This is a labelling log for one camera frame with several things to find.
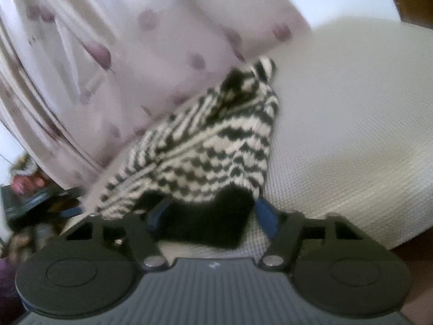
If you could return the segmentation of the cream textured mattress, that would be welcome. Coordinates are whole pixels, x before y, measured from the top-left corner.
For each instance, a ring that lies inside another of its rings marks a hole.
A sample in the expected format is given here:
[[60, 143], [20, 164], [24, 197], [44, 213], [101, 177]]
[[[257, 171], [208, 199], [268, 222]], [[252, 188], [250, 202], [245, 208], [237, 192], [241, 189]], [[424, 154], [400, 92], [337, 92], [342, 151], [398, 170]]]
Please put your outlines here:
[[432, 226], [432, 30], [341, 18], [271, 50], [264, 197], [338, 213], [388, 249]]

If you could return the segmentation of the black white striped knit sweater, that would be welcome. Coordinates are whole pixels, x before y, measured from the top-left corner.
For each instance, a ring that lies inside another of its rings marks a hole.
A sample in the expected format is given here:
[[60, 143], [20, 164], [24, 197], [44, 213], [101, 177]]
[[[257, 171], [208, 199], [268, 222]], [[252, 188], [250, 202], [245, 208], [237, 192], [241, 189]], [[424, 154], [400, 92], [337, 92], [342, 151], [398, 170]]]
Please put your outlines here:
[[268, 169], [275, 73], [269, 57], [235, 68], [147, 131], [105, 185], [102, 217], [142, 210], [155, 238], [237, 246]]

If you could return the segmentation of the pink floral curtain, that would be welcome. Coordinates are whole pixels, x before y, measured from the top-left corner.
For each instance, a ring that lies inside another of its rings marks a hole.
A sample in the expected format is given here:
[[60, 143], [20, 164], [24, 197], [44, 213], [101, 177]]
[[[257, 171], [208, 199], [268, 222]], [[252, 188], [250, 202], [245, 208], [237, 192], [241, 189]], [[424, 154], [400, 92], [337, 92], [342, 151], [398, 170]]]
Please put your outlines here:
[[1, 0], [1, 120], [88, 186], [229, 69], [310, 29], [291, 0]]

